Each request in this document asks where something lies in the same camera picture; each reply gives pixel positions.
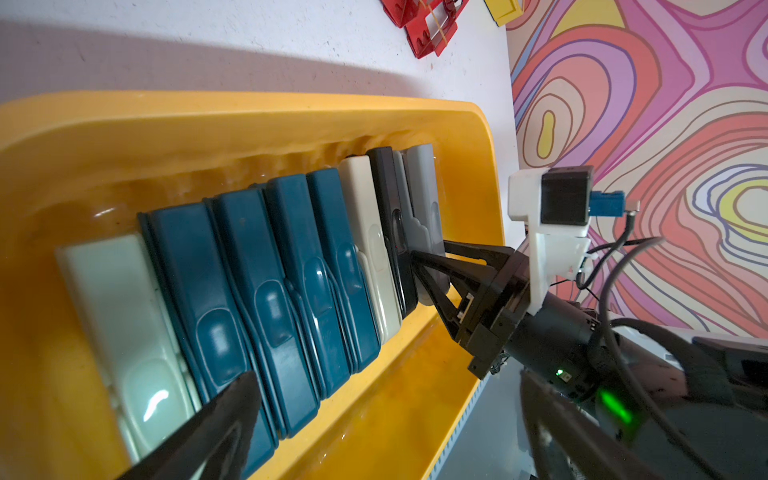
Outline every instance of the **pink patterned wall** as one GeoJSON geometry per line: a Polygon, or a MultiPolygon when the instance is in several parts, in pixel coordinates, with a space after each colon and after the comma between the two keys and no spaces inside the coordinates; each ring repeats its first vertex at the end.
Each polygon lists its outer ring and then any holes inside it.
{"type": "Polygon", "coordinates": [[[768,1],[529,0],[507,34],[521,168],[594,165],[641,202],[635,236],[667,238],[611,309],[768,337],[768,1]]]}

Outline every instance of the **yellow plastic tray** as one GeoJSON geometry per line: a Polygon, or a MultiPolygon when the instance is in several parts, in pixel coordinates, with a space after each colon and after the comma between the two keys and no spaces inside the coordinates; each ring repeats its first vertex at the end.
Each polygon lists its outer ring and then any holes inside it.
{"type": "MultiPolygon", "coordinates": [[[[54,249],[135,215],[336,165],[435,147],[445,238],[502,244],[493,143],[473,104],[320,94],[73,92],[0,106],[0,465],[106,480],[128,466],[54,249]]],[[[423,478],[478,382],[419,306],[253,478],[423,478]]]]}

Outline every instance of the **white table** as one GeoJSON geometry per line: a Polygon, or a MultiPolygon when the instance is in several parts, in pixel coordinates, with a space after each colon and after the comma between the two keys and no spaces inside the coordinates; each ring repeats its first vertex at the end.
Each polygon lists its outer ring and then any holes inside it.
{"type": "MultiPolygon", "coordinates": [[[[416,59],[377,0],[4,0],[0,103],[50,91],[227,90],[470,101],[491,126],[502,205],[518,169],[505,30],[472,0],[416,59]]],[[[507,244],[523,239],[505,217],[507,244]]]]}

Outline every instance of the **black cable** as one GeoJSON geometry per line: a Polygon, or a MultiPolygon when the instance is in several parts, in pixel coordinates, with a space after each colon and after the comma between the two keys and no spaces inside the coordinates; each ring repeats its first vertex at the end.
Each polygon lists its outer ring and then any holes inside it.
{"type": "Polygon", "coordinates": [[[584,290],[587,290],[589,293],[591,293],[595,300],[597,300],[598,302],[600,301],[600,297],[595,295],[591,288],[586,286],[586,287],[584,287],[584,290]]]}
{"type": "MultiPolygon", "coordinates": [[[[645,237],[645,238],[636,238],[634,240],[627,240],[624,242],[625,247],[631,247],[633,245],[640,245],[643,242],[646,242],[654,237],[645,237]]],[[[592,254],[595,252],[599,252],[600,250],[605,250],[606,248],[611,248],[613,245],[616,245],[616,242],[610,242],[610,243],[603,243],[602,245],[598,245],[595,248],[590,249],[587,254],[592,254]]]]}
{"type": "Polygon", "coordinates": [[[680,433],[680,430],[670,422],[664,412],[661,411],[656,402],[648,395],[643,386],[634,377],[629,370],[627,364],[623,361],[619,345],[614,337],[613,330],[611,329],[611,321],[608,319],[608,301],[611,295],[611,288],[616,283],[616,280],[621,275],[622,270],[631,262],[635,257],[648,250],[651,247],[655,247],[659,243],[662,243],[664,238],[651,238],[644,241],[635,247],[631,252],[627,253],[616,267],[608,275],[603,285],[603,290],[600,292],[600,301],[598,304],[598,319],[600,320],[600,331],[602,333],[605,345],[608,348],[608,352],[613,357],[616,364],[616,371],[621,378],[622,383],[627,388],[629,393],[635,399],[635,401],[641,405],[648,414],[656,421],[659,427],[667,434],[669,441],[676,445],[683,453],[690,458],[691,461],[701,468],[710,478],[717,480],[724,480],[726,476],[720,472],[717,468],[712,466],[703,456],[701,456],[694,447],[690,444],[687,438],[680,433]]]}
{"type": "Polygon", "coordinates": [[[594,279],[596,276],[598,276],[598,273],[600,272],[600,269],[603,267],[603,264],[608,260],[608,258],[611,257],[611,255],[614,254],[616,250],[619,250],[624,246],[624,244],[629,240],[629,236],[632,234],[632,230],[634,230],[634,221],[635,221],[635,214],[637,212],[627,212],[626,216],[626,223],[624,224],[624,232],[621,234],[621,236],[613,242],[608,252],[603,255],[602,258],[599,259],[598,264],[594,266],[594,269],[592,270],[592,273],[587,278],[587,281],[582,283],[581,282],[581,273],[579,273],[576,276],[576,287],[578,287],[579,290],[584,290],[584,288],[590,286],[592,282],[594,282],[594,279]]]}

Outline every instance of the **plastic case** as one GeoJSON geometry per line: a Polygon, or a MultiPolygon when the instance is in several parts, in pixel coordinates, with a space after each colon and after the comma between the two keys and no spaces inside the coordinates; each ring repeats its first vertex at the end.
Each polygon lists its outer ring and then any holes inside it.
{"type": "Polygon", "coordinates": [[[365,155],[345,158],[339,164],[339,177],[358,260],[366,276],[371,307],[383,345],[400,330],[402,317],[389,254],[384,244],[370,159],[365,155]]]}
{"type": "Polygon", "coordinates": [[[214,212],[223,258],[281,438],[294,436],[315,415],[315,397],[300,319],[288,297],[285,272],[261,190],[219,195],[214,212]]]}
{"type": "Polygon", "coordinates": [[[200,409],[144,241],[126,235],[57,257],[136,463],[200,409]]]}
{"type": "MultiPolygon", "coordinates": [[[[161,290],[175,307],[177,322],[191,346],[188,362],[200,373],[198,390],[212,399],[242,372],[253,370],[253,347],[230,292],[208,210],[203,204],[139,214],[147,246],[154,252],[161,290]]],[[[261,386],[262,398],[266,398],[261,386]]],[[[277,447],[272,419],[262,402],[245,471],[255,472],[277,447]]]]}
{"type": "MultiPolygon", "coordinates": [[[[403,226],[409,248],[445,256],[432,145],[417,145],[403,152],[395,151],[395,161],[398,187],[400,191],[406,192],[402,197],[403,226]]],[[[450,287],[448,276],[435,270],[430,273],[442,292],[447,293],[450,287]]],[[[432,305],[432,299],[424,286],[418,279],[414,280],[419,302],[432,305]]]]}
{"type": "Polygon", "coordinates": [[[344,320],[344,337],[353,360],[353,372],[361,372],[379,356],[379,337],[373,324],[366,281],[357,262],[349,228],[339,171],[318,170],[306,175],[323,255],[339,293],[339,312],[344,320]]]}
{"type": "MultiPolygon", "coordinates": [[[[445,238],[503,244],[493,141],[473,104],[109,91],[0,105],[3,472],[105,480],[131,464],[57,248],[137,232],[139,211],[335,167],[383,145],[426,143],[435,148],[445,238]]],[[[469,360],[435,309],[417,306],[252,480],[429,476],[478,385],[469,360]]]]}
{"type": "Polygon", "coordinates": [[[392,267],[395,294],[400,305],[400,315],[405,319],[419,302],[416,284],[411,271],[411,255],[403,226],[402,198],[407,195],[399,189],[395,169],[395,156],[391,147],[374,148],[366,152],[371,160],[373,186],[379,217],[382,222],[384,244],[392,267]]]}
{"type": "Polygon", "coordinates": [[[352,361],[336,309],[338,287],[323,259],[306,177],[273,178],[259,188],[286,269],[286,287],[302,320],[317,395],[327,399],[349,380],[352,361]]]}

